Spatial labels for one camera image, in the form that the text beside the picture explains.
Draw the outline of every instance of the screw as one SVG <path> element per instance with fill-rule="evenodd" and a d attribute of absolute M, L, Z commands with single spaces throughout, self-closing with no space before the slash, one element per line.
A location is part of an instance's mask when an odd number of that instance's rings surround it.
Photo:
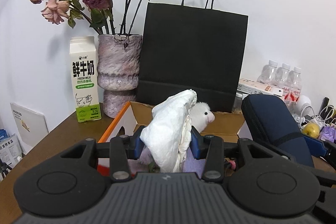
<path fill-rule="evenodd" d="M 211 170 L 211 171 L 205 172 L 204 176 L 207 179 L 218 179 L 218 178 L 221 177 L 221 173 L 219 173 L 218 171 L 215 171 L 215 170 Z"/>
<path fill-rule="evenodd" d="M 124 180 L 129 177 L 129 174 L 125 171 L 117 171 L 112 174 L 112 177 L 117 180 Z"/>

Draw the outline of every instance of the flower vase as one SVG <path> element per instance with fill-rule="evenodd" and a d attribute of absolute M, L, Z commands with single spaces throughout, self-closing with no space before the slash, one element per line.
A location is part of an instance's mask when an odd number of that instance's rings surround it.
<path fill-rule="evenodd" d="M 104 89 L 104 113 L 115 118 L 127 101 L 135 100 L 139 82 L 142 36 L 98 36 L 98 85 Z"/>

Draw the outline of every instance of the blue strap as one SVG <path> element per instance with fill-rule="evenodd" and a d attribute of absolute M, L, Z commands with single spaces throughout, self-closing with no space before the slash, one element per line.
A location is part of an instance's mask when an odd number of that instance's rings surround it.
<path fill-rule="evenodd" d="M 325 148 L 323 141 L 314 139 L 308 135 L 304 135 L 303 137 L 308 145 L 309 151 L 314 157 L 324 157 L 328 150 Z"/>

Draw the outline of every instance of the desk surface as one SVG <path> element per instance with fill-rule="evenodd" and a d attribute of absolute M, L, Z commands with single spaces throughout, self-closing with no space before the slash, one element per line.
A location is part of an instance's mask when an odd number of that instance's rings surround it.
<path fill-rule="evenodd" d="M 11 224 L 21 215 L 13 194 L 14 182 L 20 175 L 85 138 L 92 137 L 98 141 L 112 120 L 102 113 L 100 120 L 78 123 L 73 113 L 41 140 L 0 182 L 1 224 Z"/>

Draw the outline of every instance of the white device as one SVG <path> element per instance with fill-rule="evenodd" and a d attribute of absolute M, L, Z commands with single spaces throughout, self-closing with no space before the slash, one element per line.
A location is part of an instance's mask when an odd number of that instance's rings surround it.
<path fill-rule="evenodd" d="M 300 95 L 299 100 L 296 102 L 294 105 L 294 112 L 297 115 L 308 115 L 310 112 L 310 107 L 311 106 L 311 100 L 305 96 L 305 95 Z"/>

